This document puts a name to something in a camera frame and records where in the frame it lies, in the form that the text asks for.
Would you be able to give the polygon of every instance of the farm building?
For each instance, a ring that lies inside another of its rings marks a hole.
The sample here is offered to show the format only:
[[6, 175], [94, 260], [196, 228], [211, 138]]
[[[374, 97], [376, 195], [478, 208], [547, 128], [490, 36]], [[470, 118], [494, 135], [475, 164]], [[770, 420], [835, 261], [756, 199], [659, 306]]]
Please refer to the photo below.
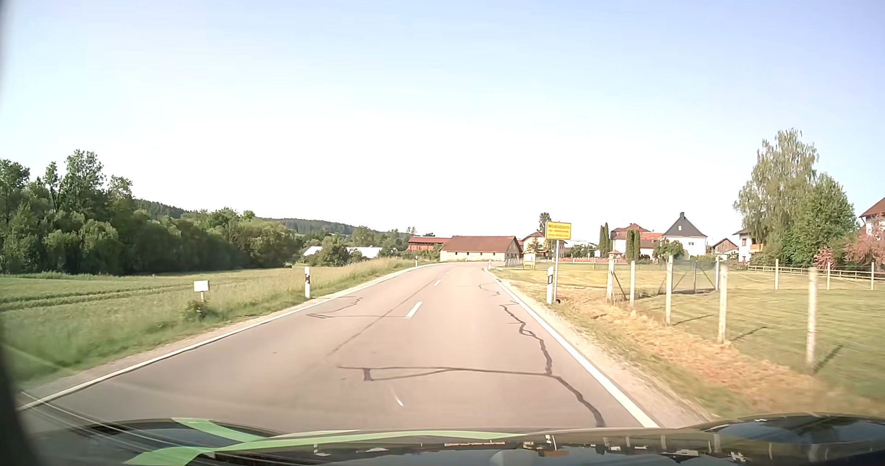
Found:
[[452, 236], [440, 250], [440, 261], [507, 260], [521, 255], [515, 236]]
[[664, 231], [661, 239], [680, 242], [688, 255], [706, 255], [707, 253], [707, 235], [686, 219], [685, 212], [679, 212], [679, 219], [676, 219], [676, 222]]
[[445, 245], [448, 243], [450, 238], [448, 237], [437, 237], [437, 236], [412, 236], [409, 238], [409, 247], [407, 250], [410, 252], [417, 252], [420, 250], [433, 250], [437, 245]]

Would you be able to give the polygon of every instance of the road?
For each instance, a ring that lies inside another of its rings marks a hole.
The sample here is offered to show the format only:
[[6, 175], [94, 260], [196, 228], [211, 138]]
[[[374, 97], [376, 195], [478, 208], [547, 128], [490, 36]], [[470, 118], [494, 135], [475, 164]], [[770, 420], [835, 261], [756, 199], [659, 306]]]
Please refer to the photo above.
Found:
[[417, 268], [23, 411], [282, 432], [640, 426], [482, 269]]

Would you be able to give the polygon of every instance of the distant building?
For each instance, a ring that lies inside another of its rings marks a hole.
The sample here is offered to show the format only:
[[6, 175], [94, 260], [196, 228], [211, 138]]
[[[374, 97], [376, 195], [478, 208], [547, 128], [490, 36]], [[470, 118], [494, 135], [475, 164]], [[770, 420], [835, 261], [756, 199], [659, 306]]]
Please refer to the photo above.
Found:
[[622, 254], [626, 254], [626, 232], [630, 230], [637, 230], [640, 233], [640, 236], [643, 233], [650, 232], [646, 228], [640, 226], [637, 223], [630, 223], [629, 226], [625, 228], [615, 228], [609, 231], [609, 237], [612, 239], [612, 249], [621, 252]]
[[417, 252], [419, 250], [433, 250], [437, 245], [445, 245], [451, 238], [437, 236], [412, 236], [409, 238], [409, 246], [406, 250]]
[[679, 219], [661, 234], [661, 239], [680, 242], [689, 256], [707, 254], [707, 235], [686, 219], [685, 212], [679, 212]]
[[879, 200], [875, 205], [869, 207], [866, 212], [860, 214], [860, 220], [864, 222], [861, 230], [867, 234], [873, 234], [873, 224], [879, 219], [879, 225], [885, 225], [885, 199]]
[[762, 252], [765, 247], [761, 243], [756, 243], [756, 238], [749, 235], [748, 229], [737, 231], [735, 236], [737, 236], [737, 260], [740, 262], [749, 262], [754, 254]]
[[728, 255], [732, 252], [737, 252], [738, 246], [735, 245], [733, 241], [724, 237], [723, 239], [716, 242], [714, 245], [714, 254], [715, 255]]
[[508, 260], [522, 255], [515, 236], [452, 236], [440, 250], [440, 261]]

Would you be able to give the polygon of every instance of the bush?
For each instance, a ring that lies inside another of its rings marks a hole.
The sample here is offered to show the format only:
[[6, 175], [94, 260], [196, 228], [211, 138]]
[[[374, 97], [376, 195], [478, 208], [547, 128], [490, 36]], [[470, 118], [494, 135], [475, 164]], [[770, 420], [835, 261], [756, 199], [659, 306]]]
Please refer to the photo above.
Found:
[[193, 299], [182, 309], [182, 319], [189, 323], [198, 323], [203, 321], [212, 309], [209, 307], [209, 301], [203, 299]]

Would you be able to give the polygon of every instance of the forest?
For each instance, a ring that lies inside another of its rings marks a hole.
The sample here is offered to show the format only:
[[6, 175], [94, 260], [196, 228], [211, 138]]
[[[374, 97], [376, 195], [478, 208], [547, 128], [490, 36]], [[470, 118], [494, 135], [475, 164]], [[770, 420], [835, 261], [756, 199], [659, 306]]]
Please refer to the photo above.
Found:
[[[398, 230], [338, 223], [327, 230], [322, 221], [261, 219], [229, 207], [188, 212], [136, 199], [132, 185], [125, 177], [106, 177], [93, 152], [77, 150], [64, 171], [52, 162], [35, 177], [28, 167], [0, 159], [0, 273], [274, 268], [326, 239], [356, 245], [356, 238], [395, 249], [404, 243]], [[348, 229], [354, 236], [344, 236]]]

